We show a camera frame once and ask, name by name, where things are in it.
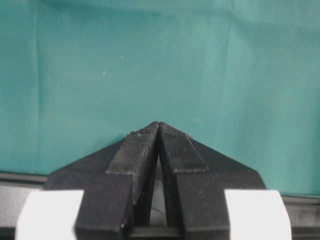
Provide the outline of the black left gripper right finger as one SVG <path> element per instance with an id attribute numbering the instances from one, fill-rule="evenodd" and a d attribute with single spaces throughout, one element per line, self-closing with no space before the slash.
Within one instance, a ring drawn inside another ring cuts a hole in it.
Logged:
<path id="1" fill-rule="evenodd" d="M 186 240 L 230 239 L 225 190 L 263 190 L 260 174 L 164 122 L 158 144 L 167 224 Z"/>

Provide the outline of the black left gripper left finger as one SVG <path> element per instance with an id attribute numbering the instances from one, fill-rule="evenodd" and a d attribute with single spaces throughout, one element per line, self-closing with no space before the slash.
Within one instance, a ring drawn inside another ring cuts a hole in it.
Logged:
<path id="1" fill-rule="evenodd" d="M 150 222 L 159 123 L 53 171 L 45 190 L 83 190 L 79 240 L 122 240 L 126 227 Z"/>

